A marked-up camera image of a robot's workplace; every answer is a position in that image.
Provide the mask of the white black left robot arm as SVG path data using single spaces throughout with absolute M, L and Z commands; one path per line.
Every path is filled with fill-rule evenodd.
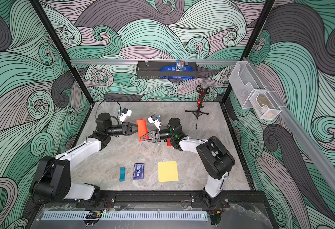
M 138 132 L 138 126 L 130 122 L 113 125 L 109 113 L 98 115 L 95 123 L 96 129 L 83 143 L 56 156 L 45 156 L 39 161 L 30 186 L 33 203 L 43 205 L 63 200 L 100 203 L 100 188 L 72 182 L 71 171 L 86 158 L 106 148 L 112 136 L 132 135 Z

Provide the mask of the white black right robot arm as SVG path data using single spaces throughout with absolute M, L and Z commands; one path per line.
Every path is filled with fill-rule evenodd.
M 171 118 L 166 128 L 162 128 L 158 120 L 154 122 L 157 123 L 157 128 L 148 131 L 145 120 L 139 121 L 137 124 L 139 140 L 152 143 L 166 140 L 176 150 L 198 154 L 208 173 L 204 192 L 211 199 L 219 196 L 225 178 L 229 176 L 229 172 L 235 165 L 234 157 L 219 138 L 216 136 L 207 139 L 189 137 L 183 132 L 179 118 Z

